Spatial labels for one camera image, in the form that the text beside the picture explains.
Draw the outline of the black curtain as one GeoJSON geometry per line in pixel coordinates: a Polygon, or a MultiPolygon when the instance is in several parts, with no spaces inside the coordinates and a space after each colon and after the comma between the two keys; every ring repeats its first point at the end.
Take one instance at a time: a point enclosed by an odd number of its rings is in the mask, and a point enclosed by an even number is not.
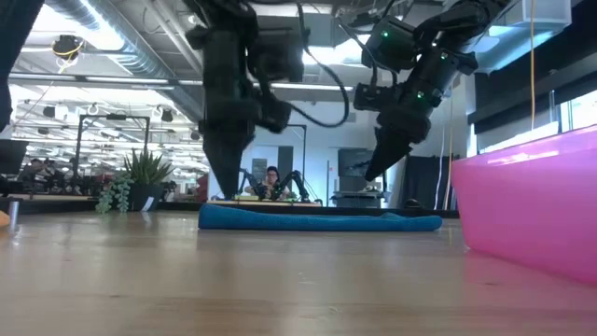
{"type": "Polygon", "coordinates": [[[450,159],[444,157],[419,157],[409,155],[402,180],[398,204],[409,206],[409,200],[416,201],[420,207],[428,210],[443,210],[447,201],[447,209],[456,209],[453,187],[446,194],[448,187],[450,159]]]}

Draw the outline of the person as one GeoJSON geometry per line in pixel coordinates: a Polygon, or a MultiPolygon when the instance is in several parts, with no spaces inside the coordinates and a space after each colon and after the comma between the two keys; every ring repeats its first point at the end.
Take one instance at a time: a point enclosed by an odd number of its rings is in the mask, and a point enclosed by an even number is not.
{"type": "Polygon", "coordinates": [[[280,176],[275,166],[267,168],[265,179],[258,181],[254,186],[250,185],[244,188],[244,191],[252,196],[257,196],[260,200],[285,201],[290,193],[288,187],[282,191],[276,191],[279,185],[280,176]]]}
{"type": "Polygon", "coordinates": [[[39,159],[32,159],[28,165],[25,165],[18,176],[21,182],[35,182],[35,178],[40,176],[48,176],[49,172],[46,165],[39,159]]]}

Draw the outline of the green potted succulent plant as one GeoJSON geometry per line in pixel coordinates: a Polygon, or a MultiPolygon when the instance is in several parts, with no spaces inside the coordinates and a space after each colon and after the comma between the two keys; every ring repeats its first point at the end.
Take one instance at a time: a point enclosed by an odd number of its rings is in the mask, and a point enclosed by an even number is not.
{"type": "Polygon", "coordinates": [[[155,156],[147,149],[139,153],[133,150],[124,165],[125,171],[101,192],[95,205],[97,213],[152,211],[165,190],[164,181],[174,170],[170,163],[162,161],[162,156],[155,156]]]}

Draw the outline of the black ceiling spotlight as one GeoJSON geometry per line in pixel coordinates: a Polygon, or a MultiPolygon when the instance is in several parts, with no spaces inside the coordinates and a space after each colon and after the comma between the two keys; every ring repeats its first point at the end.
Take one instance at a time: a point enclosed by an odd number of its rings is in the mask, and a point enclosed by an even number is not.
{"type": "Polygon", "coordinates": [[[78,36],[60,35],[57,40],[52,42],[51,51],[64,61],[74,61],[84,44],[85,40],[78,36]]]}

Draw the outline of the blue microfiber towel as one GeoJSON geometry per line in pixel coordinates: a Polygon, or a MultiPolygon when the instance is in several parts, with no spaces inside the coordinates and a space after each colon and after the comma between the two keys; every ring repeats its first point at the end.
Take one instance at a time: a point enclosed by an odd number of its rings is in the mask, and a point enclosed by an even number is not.
{"type": "Polygon", "coordinates": [[[200,230],[234,231],[404,231],[429,232],[442,227],[438,216],[291,215],[259,213],[239,208],[206,204],[198,214],[200,230]]]}

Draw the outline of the silver ventilation duct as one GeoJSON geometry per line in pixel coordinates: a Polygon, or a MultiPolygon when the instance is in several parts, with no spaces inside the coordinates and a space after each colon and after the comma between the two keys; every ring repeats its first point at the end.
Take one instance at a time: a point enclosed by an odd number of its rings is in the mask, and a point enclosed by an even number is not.
{"type": "Polygon", "coordinates": [[[175,79],[176,75],[110,0],[46,0],[63,18],[81,26],[94,47],[135,77],[175,79]]]}

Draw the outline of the dark wall monitor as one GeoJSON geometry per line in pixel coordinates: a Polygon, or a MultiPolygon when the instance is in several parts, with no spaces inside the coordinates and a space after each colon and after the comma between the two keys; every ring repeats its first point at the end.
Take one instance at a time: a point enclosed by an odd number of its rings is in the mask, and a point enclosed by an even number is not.
{"type": "Polygon", "coordinates": [[[364,177],[373,151],[364,148],[341,148],[338,150],[339,177],[364,177]]]}

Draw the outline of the black rig frame beam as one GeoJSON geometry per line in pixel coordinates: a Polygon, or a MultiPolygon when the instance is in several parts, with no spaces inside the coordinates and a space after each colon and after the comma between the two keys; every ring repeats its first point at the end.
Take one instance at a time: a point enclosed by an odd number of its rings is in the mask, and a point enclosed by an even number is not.
{"type": "Polygon", "coordinates": [[[0,0],[0,133],[12,113],[8,75],[45,0],[0,0]]]}

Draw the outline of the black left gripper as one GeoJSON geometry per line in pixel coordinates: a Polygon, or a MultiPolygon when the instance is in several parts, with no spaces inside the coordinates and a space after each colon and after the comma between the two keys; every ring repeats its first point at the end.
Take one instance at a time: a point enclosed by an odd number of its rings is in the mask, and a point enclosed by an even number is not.
{"type": "Polygon", "coordinates": [[[257,119],[257,100],[222,87],[203,87],[203,150],[226,199],[237,193],[243,152],[251,144],[257,119]]]}

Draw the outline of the wooden background table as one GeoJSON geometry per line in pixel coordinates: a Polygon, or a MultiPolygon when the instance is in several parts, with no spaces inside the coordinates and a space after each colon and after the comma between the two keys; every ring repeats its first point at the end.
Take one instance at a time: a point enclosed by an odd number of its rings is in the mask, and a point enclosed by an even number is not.
{"type": "Polygon", "coordinates": [[[322,207],[316,202],[274,202],[274,201],[254,201],[254,200],[236,200],[236,201],[208,201],[207,203],[218,205],[254,205],[254,206],[294,206],[294,207],[322,207]]]}

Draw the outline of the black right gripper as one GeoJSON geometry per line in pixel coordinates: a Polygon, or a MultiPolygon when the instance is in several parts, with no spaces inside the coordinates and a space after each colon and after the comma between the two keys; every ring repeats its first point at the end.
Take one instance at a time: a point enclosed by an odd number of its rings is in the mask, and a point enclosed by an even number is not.
{"type": "Polygon", "coordinates": [[[379,105],[375,129],[376,146],[365,173],[372,181],[411,152],[411,143],[419,144],[431,129],[432,106],[425,100],[388,101],[379,105]]]}

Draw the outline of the black background stand frame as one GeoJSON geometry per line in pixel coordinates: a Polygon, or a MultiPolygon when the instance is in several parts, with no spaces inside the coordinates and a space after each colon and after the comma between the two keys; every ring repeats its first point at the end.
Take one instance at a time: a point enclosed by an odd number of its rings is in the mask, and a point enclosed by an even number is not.
{"type": "Polygon", "coordinates": [[[82,114],[79,116],[79,122],[77,127],[77,138],[76,138],[76,154],[73,161],[73,176],[71,179],[72,189],[76,188],[76,183],[79,180],[79,161],[80,161],[80,149],[82,145],[82,135],[85,131],[93,129],[93,124],[97,119],[106,119],[112,121],[126,121],[127,119],[143,120],[146,125],[141,127],[144,132],[145,138],[143,143],[143,151],[148,152],[148,143],[150,136],[150,117],[133,116],[118,113],[108,113],[106,115],[92,115],[91,113],[82,114]]]}

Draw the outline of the pink plastic basket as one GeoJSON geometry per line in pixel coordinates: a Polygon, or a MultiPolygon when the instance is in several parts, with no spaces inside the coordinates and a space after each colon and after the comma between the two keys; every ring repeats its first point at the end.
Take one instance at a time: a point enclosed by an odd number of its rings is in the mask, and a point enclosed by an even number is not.
{"type": "Polygon", "coordinates": [[[466,245],[597,285],[597,125],[456,161],[466,245]]]}

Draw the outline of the grey equipment cart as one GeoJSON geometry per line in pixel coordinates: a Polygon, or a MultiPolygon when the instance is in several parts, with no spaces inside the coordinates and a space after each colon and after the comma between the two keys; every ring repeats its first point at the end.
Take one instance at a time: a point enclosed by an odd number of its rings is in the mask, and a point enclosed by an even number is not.
{"type": "Polygon", "coordinates": [[[390,192],[370,191],[335,191],[330,201],[341,208],[381,208],[382,201],[388,201],[390,192]]]}

